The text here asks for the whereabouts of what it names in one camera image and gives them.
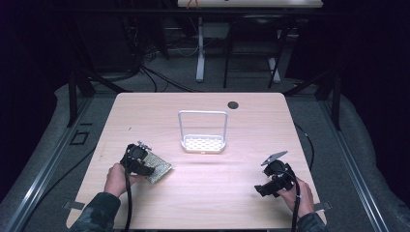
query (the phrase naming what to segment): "sleeve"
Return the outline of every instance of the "sleeve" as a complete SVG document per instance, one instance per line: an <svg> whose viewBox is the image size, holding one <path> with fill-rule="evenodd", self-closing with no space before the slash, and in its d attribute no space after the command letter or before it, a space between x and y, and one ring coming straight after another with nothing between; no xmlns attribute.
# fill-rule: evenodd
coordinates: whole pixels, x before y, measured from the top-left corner
<svg viewBox="0 0 410 232"><path fill-rule="evenodd" d="M69 231L112 231L120 205L118 197L107 192L98 193Z"/></svg>
<svg viewBox="0 0 410 232"><path fill-rule="evenodd" d="M298 220L299 231L301 232L328 232L322 218L316 213L310 213Z"/></svg>

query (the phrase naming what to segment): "table leg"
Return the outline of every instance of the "table leg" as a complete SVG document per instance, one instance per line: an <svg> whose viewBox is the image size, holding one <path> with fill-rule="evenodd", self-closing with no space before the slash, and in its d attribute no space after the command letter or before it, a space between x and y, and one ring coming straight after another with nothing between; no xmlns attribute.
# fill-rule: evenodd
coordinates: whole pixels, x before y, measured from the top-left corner
<svg viewBox="0 0 410 232"><path fill-rule="evenodd" d="M198 19L198 65L196 68L196 81L202 82L204 80L205 69L205 51L204 51L204 35L202 17Z"/></svg>
<svg viewBox="0 0 410 232"><path fill-rule="evenodd" d="M272 58L272 57L269 58L268 62L269 62L269 68L272 70L275 67L275 64L276 64L275 58ZM277 69L277 71L275 72L275 75L274 75L274 82L276 84L280 83L280 76L279 76L278 69Z"/></svg>

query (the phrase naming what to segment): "human hand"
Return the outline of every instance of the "human hand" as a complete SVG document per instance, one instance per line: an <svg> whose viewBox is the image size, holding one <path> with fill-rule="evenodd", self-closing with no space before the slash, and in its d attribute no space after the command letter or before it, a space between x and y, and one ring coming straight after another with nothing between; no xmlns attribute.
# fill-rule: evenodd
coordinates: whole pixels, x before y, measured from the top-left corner
<svg viewBox="0 0 410 232"><path fill-rule="evenodd" d="M306 182L302 181L298 177L296 177L296 180L298 181L299 188L301 190L301 202L299 204L299 210L298 210L298 218L301 218L304 215L314 212L313 195L311 193L310 187L308 186ZM289 207L289 209L292 212L295 209L295 201L296 201L296 187L295 186L293 186L291 190L281 189L278 191L278 194L283 198L287 207Z"/></svg>
<svg viewBox="0 0 410 232"><path fill-rule="evenodd" d="M106 174L106 182L103 191L111 193L117 197L120 197L121 194L126 192L126 178L124 171L123 165L118 162L114 163L114 165L109 168L108 174ZM142 179L142 176L130 175L130 186Z"/></svg>

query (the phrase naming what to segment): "cord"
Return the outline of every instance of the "cord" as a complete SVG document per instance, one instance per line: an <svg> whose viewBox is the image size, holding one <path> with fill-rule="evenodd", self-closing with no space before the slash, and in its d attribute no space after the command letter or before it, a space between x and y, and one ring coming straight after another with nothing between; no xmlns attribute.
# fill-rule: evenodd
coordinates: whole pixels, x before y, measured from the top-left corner
<svg viewBox="0 0 410 232"><path fill-rule="evenodd" d="M153 77L151 77L151 75L149 75L144 69L142 69L142 71L151 79L151 81L154 84L154 93L157 93L157 82L155 82L155 80L153 79Z"/></svg>
<svg viewBox="0 0 410 232"><path fill-rule="evenodd" d="M170 79L170 78L166 77L165 75L163 75L163 74L161 74L161 73L159 73L159 72L155 72L155 71L153 71L153 70L148 69L148 68L145 67L144 65L141 65L141 69L142 69L143 71L145 71L145 72L152 73L152 74L156 75L157 77L159 77L159 78L165 80L165 81L168 82L169 84L171 84L171 85L173 85L173 86L175 86L175 87L177 87L177 88L179 88L179 89L181 89L181 90L188 91L188 92L202 92L202 91L195 90L195 89L191 89L190 87L184 86L184 85L180 84L179 82L177 82L177 81L175 81L175 80L173 80L173 79Z"/></svg>
<svg viewBox="0 0 410 232"><path fill-rule="evenodd" d="M295 183L295 186L296 186L295 207L293 208L293 215L292 215L292 232L296 232L296 222L298 221L299 205L301 204L301 188L296 178L292 176L290 173L285 172L285 171L280 171L280 170L278 172L286 174L290 178L292 178L292 181L293 183Z"/></svg>
<svg viewBox="0 0 410 232"><path fill-rule="evenodd" d="M116 82L116 81L121 81L121 80L126 80L126 79L130 79L133 76L138 74L138 69L130 71L122 76L116 76L116 77L105 77L104 79L111 81L111 82ZM89 77L91 81L96 81L98 82L98 80L93 79L92 77Z"/></svg>
<svg viewBox="0 0 410 232"><path fill-rule="evenodd" d="M301 128L301 126L299 126L298 124L296 124L295 122L293 122L293 124L296 126L296 128L298 128L303 134L304 136L307 138L308 143L310 144L310 149L311 149L311 159L310 159L310 164L308 166L308 170L311 171L311 168L313 166L313 161L314 161L314 147L313 147L313 143L310 140L310 137L308 136L308 134Z"/></svg>
<svg viewBox="0 0 410 232"><path fill-rule="evenodd" d="M36 206L34 207L34 209L31 211L30 215L28 216L28 218L25 220L23 226L21 227L21 231L24 231L26 225L28 224L28 221L30 221L30 218L34 215L34 212L39 208L40 204L43 202L43 200L48 196L49 193L51 193L51 191L67 176L69 175L76 167L78 167L83 161L85 161L85 159L87 159L95 150L96 150L95 146L90 152L88 152L87 155L85 155L85 157L83 157L78 163L76 163L72 168L70 168L62 177L60 177L60 179L58 179L54 185L52 185L45 193L44 195L39 199L39 201L37 202Z"/></svg>
<svg viewBox="0 0 410 232"><path fill-rule="evenodd" d="M167 46L170 47L171 49L174 48L175 50L178 51L180 55L185 56L185 57L190 57L194 55L196 51L199 49L197 40L195 40L194 38L182 37L182 36L180 36L177 40L168 42ZM190 53L184 53L182 49L193 49L193 51L191 51Z"/></svg>
<svg viewBox="0 0 410 232"><path fill-rule="evenodd" d="M131 185L130 185L130 174L129 174L129 169L128 169L128 159L125 160L125 165L124 165L124 175L126 178L126 189L127 189L127 197L128 197L128 215L127 215L127 224L126 228L124 229L125 232L128 232L130 230L130 222L131 222L131 217L132 217L132 195L131 195Z"/></svg>

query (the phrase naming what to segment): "person's arm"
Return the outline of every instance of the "person's arm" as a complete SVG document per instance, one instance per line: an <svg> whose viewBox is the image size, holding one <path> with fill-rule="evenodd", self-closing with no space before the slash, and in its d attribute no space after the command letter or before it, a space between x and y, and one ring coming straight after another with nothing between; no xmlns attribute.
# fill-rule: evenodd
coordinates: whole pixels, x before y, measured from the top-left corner
<svg viewBox="0 0 410 232"><path fill-rule="evenodd" d="M313 195L308 184L296 178L301 189L301 202L298 210L298 228L300 232L327 232L322 218L314 212ZM281 189L278 194L283 198L287 207L293 212L296 201L296 187L291 190Z"/></svg>
<svg viewBox="0 0 410 232"><path fill-rule="evenodd" d="M130 185L141 177L130 175ZM84 208L69 231L112 231L114 219L120 208L118 198L126 192L124 167L115 163L109 168L103 192L98 193Z"/></svg>

